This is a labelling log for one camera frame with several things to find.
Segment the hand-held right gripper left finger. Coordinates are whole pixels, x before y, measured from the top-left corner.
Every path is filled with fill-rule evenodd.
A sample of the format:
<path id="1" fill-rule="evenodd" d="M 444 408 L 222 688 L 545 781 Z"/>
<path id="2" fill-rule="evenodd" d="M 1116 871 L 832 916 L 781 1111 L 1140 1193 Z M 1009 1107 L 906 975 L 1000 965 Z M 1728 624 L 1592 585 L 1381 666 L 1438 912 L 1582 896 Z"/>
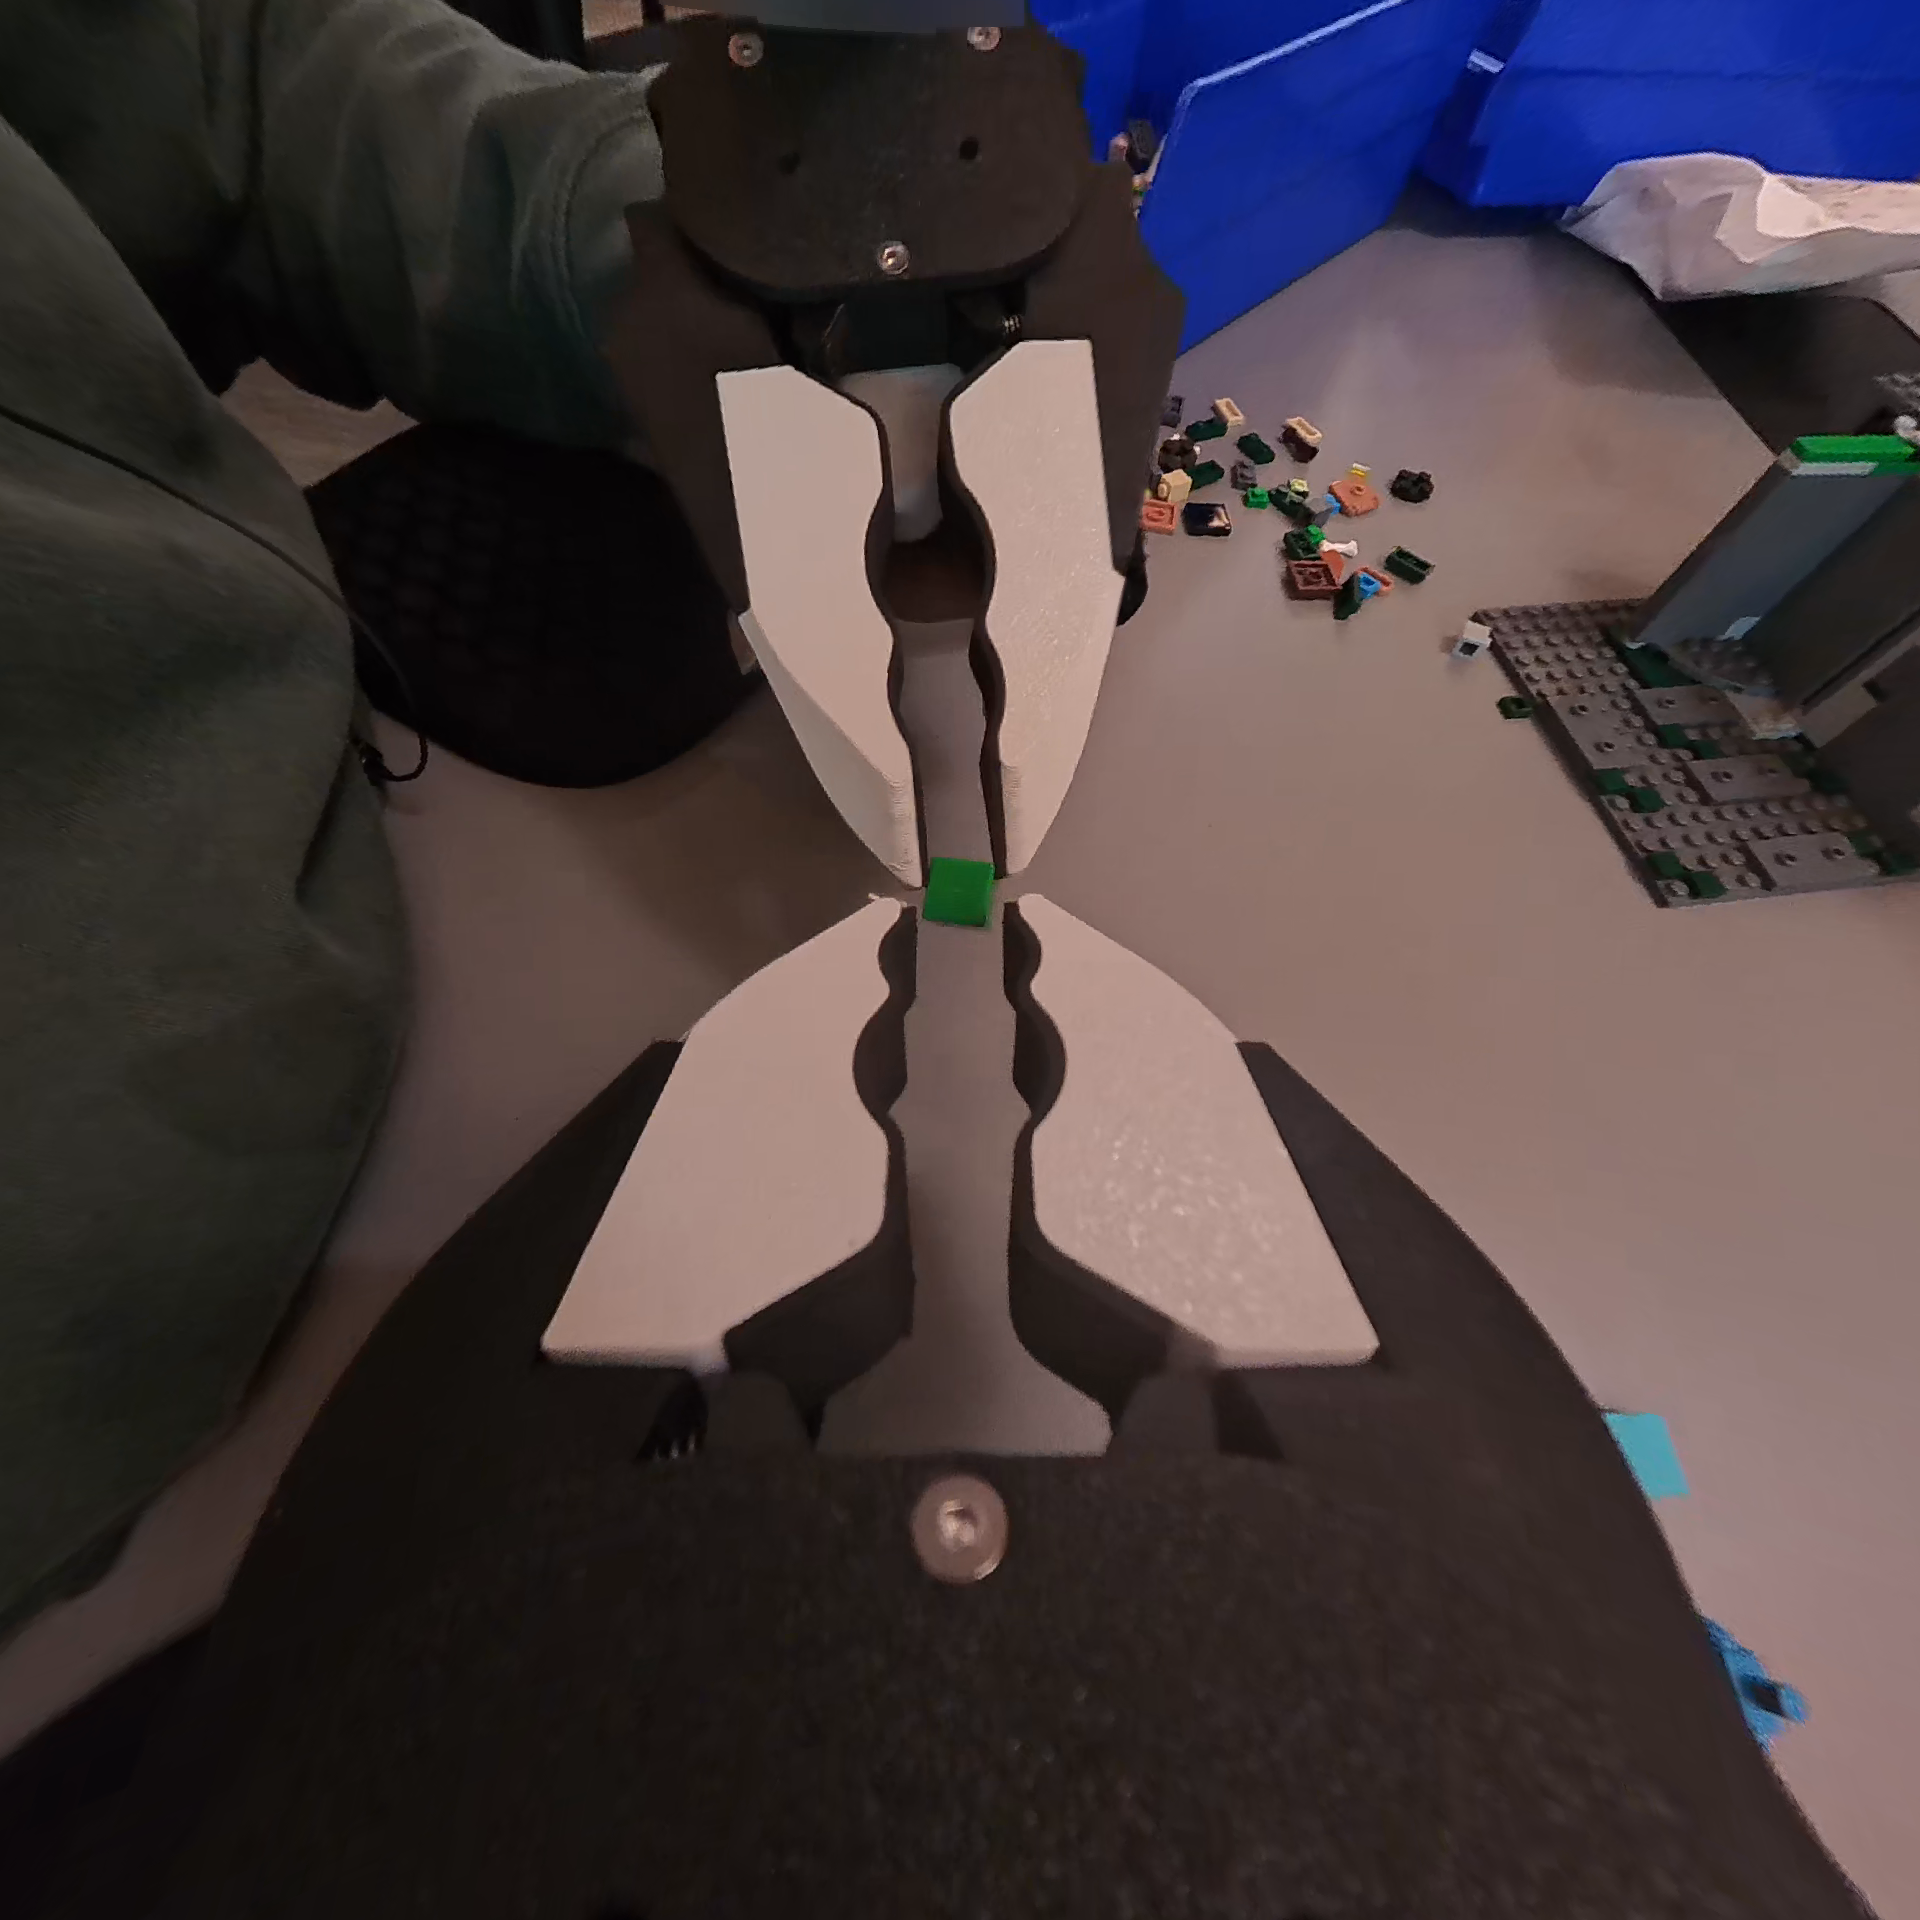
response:
<path id="1" fill-rule="evenodd" d="M 917 916 L 872 899 L 679 1044 L 543 1357 L 779 1379 L 809 1426 L 913 1329 L 906 1083 Z"/>

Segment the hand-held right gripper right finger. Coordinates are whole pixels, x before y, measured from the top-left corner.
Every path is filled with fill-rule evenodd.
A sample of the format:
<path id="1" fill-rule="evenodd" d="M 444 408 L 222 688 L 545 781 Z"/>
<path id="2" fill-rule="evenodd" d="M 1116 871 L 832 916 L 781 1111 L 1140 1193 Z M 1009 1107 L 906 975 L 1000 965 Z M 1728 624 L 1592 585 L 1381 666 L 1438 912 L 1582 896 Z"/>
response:
<path id="1" fill-rule="evenodd" d="M 1369 1377 L 1381 1332 L 1225 1022 L 1045 896 L 1005 908 L 1005 995 L 1007 1304 L 1102 1448 L 1219 1453 L 1242 1392 Z"/>

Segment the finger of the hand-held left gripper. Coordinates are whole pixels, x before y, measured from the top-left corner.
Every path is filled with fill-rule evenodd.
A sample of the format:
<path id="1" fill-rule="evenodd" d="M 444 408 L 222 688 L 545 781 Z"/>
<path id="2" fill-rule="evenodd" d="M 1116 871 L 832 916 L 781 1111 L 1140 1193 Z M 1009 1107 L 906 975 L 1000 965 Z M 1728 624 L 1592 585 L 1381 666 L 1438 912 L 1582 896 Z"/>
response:
<path id="1" fill-rule="evenodd" d="M 990 564 L 985 789 L 997 861 L 1015 876 L 1063 809 L 1116 635 L 1092 343 L 1024 340 L 976 373 L 947 405 L 947 453 Z"/>
<path id="2" fill-rule="evenodd" d="M 872 550 L 895 526 L 876 418 L 784 363 L 721 373 L 716 398 L 748 585 L 745 635 L 828 800 L 895 878 L 919 884 L 898 638 L 875 586 Z"/>

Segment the light blue cube brick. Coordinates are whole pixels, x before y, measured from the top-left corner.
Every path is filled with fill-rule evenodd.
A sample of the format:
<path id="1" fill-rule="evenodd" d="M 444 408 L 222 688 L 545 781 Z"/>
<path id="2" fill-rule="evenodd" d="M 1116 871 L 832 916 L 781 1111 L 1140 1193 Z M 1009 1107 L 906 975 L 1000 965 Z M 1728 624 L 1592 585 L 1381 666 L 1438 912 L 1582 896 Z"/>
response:
<path id="1" fill-rule="evenodd" d="M 1604 1423 L 1648 1502 L 1691 1495 L 1691 1478 L 1659 1412 L 1606 1408 Z"/>

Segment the small blue toy creature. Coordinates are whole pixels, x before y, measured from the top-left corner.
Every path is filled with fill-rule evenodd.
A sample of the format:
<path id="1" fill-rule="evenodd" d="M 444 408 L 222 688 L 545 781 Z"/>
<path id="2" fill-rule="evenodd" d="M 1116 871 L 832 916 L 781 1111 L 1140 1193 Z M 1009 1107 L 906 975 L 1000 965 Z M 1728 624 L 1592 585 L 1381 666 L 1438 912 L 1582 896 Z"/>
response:
<path id="1" fill-rule="evenodd" d="M 1771 1755 L 1791 1727 L 1809 1720 L 1804 1695 L 1766 1667 L 1765 1656 L 1745 1646 L 1719 1619 L 1701 1615 L 1701 1627 L 1721 1659 L 1746 1730 Z"/>

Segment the person's left forearm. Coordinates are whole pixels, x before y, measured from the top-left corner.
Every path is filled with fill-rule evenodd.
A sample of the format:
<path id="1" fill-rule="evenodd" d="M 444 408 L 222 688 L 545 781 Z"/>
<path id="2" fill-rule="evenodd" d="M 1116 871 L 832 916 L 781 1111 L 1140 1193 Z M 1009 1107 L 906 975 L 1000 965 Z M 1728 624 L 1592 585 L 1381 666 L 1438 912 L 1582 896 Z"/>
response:
<path id="1" fill-rule="evenodd" d="M 656 69 L 592 73 L 450 3 L 5 3 L 5 414 L 132 450 L 271 361 L 597 450 Z"/>

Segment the scatter of small loose bricks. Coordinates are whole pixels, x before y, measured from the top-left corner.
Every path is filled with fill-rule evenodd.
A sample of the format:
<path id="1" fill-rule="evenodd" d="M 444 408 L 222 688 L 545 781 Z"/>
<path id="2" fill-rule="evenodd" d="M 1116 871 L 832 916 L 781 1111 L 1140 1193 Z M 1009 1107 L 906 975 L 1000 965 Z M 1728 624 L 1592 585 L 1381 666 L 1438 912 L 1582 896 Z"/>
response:
<path id="1" fill-rule="evenodd" d="M 1353 461 L 1321 471 L 1325 427 L 1301 414 L 1259 421 L 1237 398 L 1187 405 L 1169 393 L 1140 494 L 1138 537 L 1123 565 L 1122 615 L 1140 608 L 1146 562 L 1160 539 L 1276 537 L 1279 585 L 1297 603 L 1349 618 L 1374 599 L 1432 580 L 1436 564 L 1404 539 L 1374 537 L 1365 523 L 1385 506 L 1423 507 L 1435 494 L 1425 466 L 1381 476 Z"/>

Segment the dark green hoodie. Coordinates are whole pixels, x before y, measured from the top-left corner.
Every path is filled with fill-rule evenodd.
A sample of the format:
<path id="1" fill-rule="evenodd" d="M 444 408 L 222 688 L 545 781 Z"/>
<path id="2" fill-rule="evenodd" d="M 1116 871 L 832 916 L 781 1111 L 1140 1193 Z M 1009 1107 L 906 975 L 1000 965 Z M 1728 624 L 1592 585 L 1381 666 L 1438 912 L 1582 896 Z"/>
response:
<path id="1" fill-rule="evenodd" d="M 396 875 L 300 491 L 5 126 L 5 1631 L 246 1395 L 385 1110 Z"/>

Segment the grey brick building model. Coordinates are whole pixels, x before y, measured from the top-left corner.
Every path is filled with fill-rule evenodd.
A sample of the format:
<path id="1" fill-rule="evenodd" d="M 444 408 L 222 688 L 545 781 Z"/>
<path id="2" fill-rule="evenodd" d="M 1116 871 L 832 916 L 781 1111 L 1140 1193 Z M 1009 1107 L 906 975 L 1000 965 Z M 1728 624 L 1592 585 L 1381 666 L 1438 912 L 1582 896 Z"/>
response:
<path id="1" fill-rule="evenodd" d="M 1917 373 L 1800 434 L 1644 599 L 1477 610 L 1664 906 L 1918 875 Z"/>

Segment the white crumpled paper bag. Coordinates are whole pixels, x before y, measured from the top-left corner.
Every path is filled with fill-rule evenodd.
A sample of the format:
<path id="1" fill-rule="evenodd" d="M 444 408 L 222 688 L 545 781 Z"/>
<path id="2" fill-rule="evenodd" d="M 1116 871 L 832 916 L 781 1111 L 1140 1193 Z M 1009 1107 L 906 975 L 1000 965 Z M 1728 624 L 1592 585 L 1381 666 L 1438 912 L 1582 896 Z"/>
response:
<path id="1" fill-rule="evenodd" d="M 1768 171 L 1730 153 L 1611 166 L 1561 220 L 1655 300 L 1712 300 L 1852 285 L 1918 266 L 1914 180 Z"/>

